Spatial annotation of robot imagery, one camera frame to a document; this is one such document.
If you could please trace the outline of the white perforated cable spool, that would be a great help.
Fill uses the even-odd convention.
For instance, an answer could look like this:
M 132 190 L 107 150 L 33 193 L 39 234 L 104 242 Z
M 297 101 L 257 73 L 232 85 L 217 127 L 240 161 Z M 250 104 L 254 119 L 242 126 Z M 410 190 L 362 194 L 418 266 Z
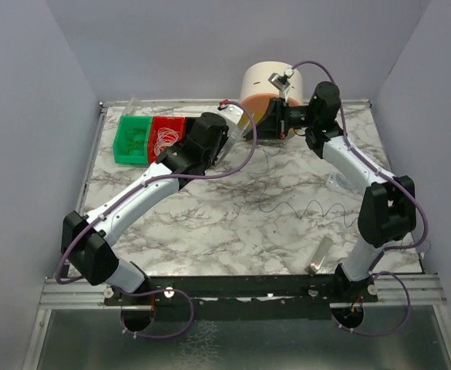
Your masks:
M 241 135 L 237 130 L 233 132 L 228 131 L 228 139 L 225 142 L 223 148 L 218 154 L 217 163 L 220 163 L 224 160 L 224 158 L 229 154 L 232 147 L 239 141 L 242 140 L 245 135 Z

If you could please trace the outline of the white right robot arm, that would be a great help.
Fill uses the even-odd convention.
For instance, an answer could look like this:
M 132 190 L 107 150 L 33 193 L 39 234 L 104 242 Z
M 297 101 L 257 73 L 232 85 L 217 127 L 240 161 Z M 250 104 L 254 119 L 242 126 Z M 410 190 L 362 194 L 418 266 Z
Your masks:
M 306 106 L 291 106 L 285 77 L 273 75 L 279 96 L 270 99 L 257 124 L 263 140 L 284 139 L 302 129 L 308 148 L 336 167 L 362 195 L 357 225 L 359 239 L 349 256 L 337 266 L 335 276 L 343 291 L 367 281 L 375 262 L 393 241 L 416 228 L 415 184 L 377 166 L 348 138 L 339 88 L 320 82 Z

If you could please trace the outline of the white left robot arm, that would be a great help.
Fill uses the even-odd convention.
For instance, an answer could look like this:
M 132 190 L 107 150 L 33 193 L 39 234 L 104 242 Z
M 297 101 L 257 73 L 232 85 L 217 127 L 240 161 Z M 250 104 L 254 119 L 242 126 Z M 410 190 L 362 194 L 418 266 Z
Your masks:
M 147 275 L 118 257 L 113 246 L 148 210 L 206 174 L 228 138 L 229 125 L 205 112 L 190 133 L 165 149 L 146 171 L 112 200 L 85 215 L 72 211 L 62 222 L 61 262 L 69 262 L 81 278 L 96 286 L 108 284 L 128 293 L 141 291 Z

